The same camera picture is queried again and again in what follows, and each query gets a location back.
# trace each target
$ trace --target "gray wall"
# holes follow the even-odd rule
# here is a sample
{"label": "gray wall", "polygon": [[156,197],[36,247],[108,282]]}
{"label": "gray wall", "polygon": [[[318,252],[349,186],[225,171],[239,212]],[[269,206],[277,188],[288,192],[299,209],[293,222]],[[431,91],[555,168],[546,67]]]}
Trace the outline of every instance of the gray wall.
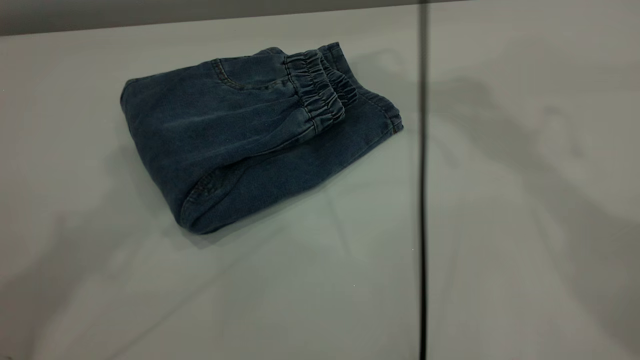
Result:
{"label": "gray wall", "polygon": [[418,2],[419,0],[0,0],[0,35],[372,8]]}

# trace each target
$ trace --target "elastic cuff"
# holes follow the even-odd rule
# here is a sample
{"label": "elastic cuff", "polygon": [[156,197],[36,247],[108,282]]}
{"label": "elastic cuff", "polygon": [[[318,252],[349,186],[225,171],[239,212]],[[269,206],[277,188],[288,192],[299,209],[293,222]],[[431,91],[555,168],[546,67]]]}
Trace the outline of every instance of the elastic cuff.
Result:
{"label": "elastic cuff", "polygon": [[289,79],[314,122],[316,133],[341,120],[344,104],[352,103],[357,96],[345,76],[332,69],[326,73],[321,60],[318,50],[293,54],[284,60]]}

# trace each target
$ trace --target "folded jeans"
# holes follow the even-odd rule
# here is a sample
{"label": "folded jeans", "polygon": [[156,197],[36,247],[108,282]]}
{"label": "folded jeans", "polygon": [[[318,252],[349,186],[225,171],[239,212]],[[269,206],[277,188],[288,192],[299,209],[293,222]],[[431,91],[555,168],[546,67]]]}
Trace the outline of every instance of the folded jeans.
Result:
{"label": "folded jeans", "polygon": [[403,128],[338,43],[132,79],[120,104],[176,221],[197,234],[319,185]]}

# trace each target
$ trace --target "white table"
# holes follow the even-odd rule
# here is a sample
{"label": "white table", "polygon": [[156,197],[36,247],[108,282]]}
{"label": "white table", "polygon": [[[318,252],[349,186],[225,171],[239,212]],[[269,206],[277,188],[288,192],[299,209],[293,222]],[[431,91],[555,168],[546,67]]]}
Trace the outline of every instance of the white table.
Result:
{"label": "white table", "polygon": [[[432,10],[431,358],[639,358],[638,5]],[[405,130],[310,193],[181,231],[124,81],[333,41]],[[0,350],[416,359],[417,52],[415,6],[0,38]]]}

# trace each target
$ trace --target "elastic waistband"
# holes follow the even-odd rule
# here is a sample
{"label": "elastic waistband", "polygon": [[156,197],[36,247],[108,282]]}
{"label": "elastic waistband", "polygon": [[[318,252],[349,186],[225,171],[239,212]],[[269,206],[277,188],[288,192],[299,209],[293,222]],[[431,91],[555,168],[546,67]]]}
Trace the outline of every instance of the elastic waistband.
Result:
{"label": "elastic waistband", "polygon": [[284,64],[316,133],[341,120],[345,106],[358,97],[349,79],[331,68],[318,50],[288,55]]}
{"label": "elastic waistband", "polygon": [[400,118],[400,111],[398,111],[393,103],[386,97],[365,89],[358,82],[351,71],[351,67],[347,62],[347,59],[344,57],[344,53],[340,48],[340,43],[334,42],[332,44],[322,46],[318,51],[322,54],[323,59],[332,69],[339,71],[346,77],[346,79],[356,88],[360,97],[364,97],[384,113],[396,131],[401,129],[402,119]]}

